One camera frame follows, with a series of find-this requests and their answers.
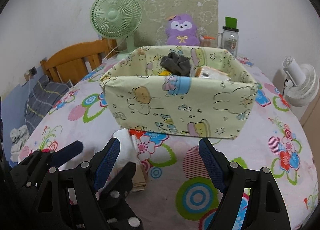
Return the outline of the green desk fan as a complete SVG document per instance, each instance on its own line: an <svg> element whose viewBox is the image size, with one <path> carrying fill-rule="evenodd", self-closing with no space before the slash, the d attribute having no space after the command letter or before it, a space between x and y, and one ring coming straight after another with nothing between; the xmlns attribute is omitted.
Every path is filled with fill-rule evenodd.
<svg viewBox="0 0 320 230"><path fill-rule="evenodd" d="M133 34L143 17L140 0L95 0L89 17L93 29L101 37L125 40L127 50L118 53L118 60L136 49Z"/></svg>

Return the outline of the grey plaid pillow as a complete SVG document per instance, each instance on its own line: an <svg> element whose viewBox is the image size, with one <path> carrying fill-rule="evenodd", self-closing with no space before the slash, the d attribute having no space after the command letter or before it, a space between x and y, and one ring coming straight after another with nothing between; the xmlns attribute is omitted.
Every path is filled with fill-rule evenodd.
<svg viewBox="0 0 320 230"><path fill-rule="evenodd" d="M65 83L53 82L47 75L40 77L25 103L24 119L29 135L68 90Z"/></svg>

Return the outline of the purple plush toy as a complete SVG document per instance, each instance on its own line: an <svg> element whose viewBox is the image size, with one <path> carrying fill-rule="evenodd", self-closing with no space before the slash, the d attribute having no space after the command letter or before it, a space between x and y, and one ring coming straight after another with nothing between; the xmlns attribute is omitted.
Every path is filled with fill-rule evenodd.
<svg viewBox="0 0 320 230"><path fill-rule="evenodd" d="M197 25L189 14L179 14L168 18L165 29L167 45L171 46L199 46Z"/></svg>

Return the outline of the yellow small packet in box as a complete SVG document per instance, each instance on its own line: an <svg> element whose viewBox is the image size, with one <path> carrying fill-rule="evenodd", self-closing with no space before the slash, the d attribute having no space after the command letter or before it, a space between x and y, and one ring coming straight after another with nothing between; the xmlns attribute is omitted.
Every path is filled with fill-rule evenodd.
<svg viewBox="0 0 320 230"><path fill-rule="evenodd" d="M170 76L170 75L172 75L172 73L169 72L168 70L163 70L158 75L159 76Z"/></svg>

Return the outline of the grey velvet drawstring pouch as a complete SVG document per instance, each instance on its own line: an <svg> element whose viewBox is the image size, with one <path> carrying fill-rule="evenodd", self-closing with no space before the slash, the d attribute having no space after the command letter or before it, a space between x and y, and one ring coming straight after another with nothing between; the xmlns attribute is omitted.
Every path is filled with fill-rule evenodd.
<svg viewBox="0 0 320 230"><path fill-rule="evenodd" d="M170 52L163 56L160 65L173 75L189 76L191 64L187 57Z"/></svg>

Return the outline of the wooden chair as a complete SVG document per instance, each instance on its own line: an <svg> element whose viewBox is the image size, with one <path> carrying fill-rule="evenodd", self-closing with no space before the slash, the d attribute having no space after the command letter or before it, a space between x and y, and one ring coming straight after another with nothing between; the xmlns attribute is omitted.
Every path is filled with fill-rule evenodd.
<svg viewBox="0 0 320 230"><path fill-rule="evenodd" d="M112 48L117 48L113 39L83 42L66 47L40 64L45 75L54 82L77 84L83 77L102 63L102 55L114 56Z"/></svg>

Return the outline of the green cup on jar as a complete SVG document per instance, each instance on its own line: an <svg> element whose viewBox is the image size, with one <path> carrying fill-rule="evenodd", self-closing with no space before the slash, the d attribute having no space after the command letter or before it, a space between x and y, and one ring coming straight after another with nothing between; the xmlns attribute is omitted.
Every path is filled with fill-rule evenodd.
<svg viewBox="0 0 320 230"><path fill-rule="evenodd" d="M226 16L225 17L225 27L231 28L231 29L237 29L237 21L238 20L236 18Z"/></svg>

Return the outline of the toothpick holder orange lid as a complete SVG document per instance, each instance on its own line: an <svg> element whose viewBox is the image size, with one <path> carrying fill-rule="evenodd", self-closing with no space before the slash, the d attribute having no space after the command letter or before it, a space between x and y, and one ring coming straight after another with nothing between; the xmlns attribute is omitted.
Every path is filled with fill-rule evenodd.
<svg viewBox="0 0 320 230"><path fill-rule="evenodd" d="M212 47L214 45L216 38L212 36L200 36L200 46L201 47Z"/></svg>

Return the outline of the glass mason jar mug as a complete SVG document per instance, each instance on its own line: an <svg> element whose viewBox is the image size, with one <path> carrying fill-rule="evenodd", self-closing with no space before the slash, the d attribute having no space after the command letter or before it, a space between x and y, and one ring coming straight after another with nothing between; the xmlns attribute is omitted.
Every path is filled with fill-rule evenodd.
<svg viewBox="0 0 320 230"><path fill-rule="evenodd" d="M237 28L222 27L222 32L217 34L217 46L229 51L235 58L238 53L239 30Z"/></svg>

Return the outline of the white floor fan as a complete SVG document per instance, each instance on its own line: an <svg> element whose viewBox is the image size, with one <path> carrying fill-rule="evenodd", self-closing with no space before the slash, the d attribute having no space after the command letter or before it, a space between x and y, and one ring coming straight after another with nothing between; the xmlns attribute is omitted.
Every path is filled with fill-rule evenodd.
<svg viewBox="0 0 320 230"><path fill-rule="evenodd" d="M282 66L292 84L285 90L287 100L295 107L307 106L319 90L319 77L315 68L308 63L299 65L292 57L286 57Z"/></svg>

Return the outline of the white beige sock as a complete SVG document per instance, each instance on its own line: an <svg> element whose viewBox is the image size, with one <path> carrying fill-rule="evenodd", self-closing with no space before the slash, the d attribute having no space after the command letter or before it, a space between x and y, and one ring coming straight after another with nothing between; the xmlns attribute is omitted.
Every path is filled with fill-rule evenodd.
<svg viewBox="0 0 320 230"><path fill-rule="evenodd" d="M133 143L129 131L127 129L118 130L113 134L113 137L117 138L120 142L120 153L106 184L109 184L128 162L133 162L136 164L136 172L132 178L133 188L131 192L143 191L146 187L146 177L143 166L138 159L137 148Z"/></svg>

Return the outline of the yellow cartoon fabric storage box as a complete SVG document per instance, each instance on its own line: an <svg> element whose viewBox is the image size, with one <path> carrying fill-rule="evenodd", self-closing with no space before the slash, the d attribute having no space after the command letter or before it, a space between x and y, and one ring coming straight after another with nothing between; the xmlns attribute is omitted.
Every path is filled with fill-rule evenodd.
<svg viewBox="0 0 320 230"><path fill-rule="evenodd" d="M209 66L230 80L159 76L170 52L188 58L193 70ZM255 79L230 52L194 46L137 48L100 78L100 86L121 127L202 138L236 138L257 94Z"/></svg>

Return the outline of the floral tablecloth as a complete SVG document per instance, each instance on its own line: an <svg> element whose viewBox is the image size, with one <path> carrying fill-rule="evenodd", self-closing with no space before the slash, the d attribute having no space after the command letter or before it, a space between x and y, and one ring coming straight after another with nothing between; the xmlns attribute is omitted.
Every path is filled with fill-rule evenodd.
<svg viewBox="0 0 320 230"><path fill-rule="evenodd" d="M244 168L268 167L286 203L291 227L298 229L318 203L319 181L300 122L271 81L249 59L239 61L258 82L257 99L239 136L212 139L227 159ZM114 64L109 58L74 86L42 119L22 148L22 160L37 149L59 150L75 140L83 152L64 165L88 161L121 130L104 100L100 77ZM130 131L145 177L143 191L126 202L145 229L205 229L221 200L198 151L198 138Z"/></svg>

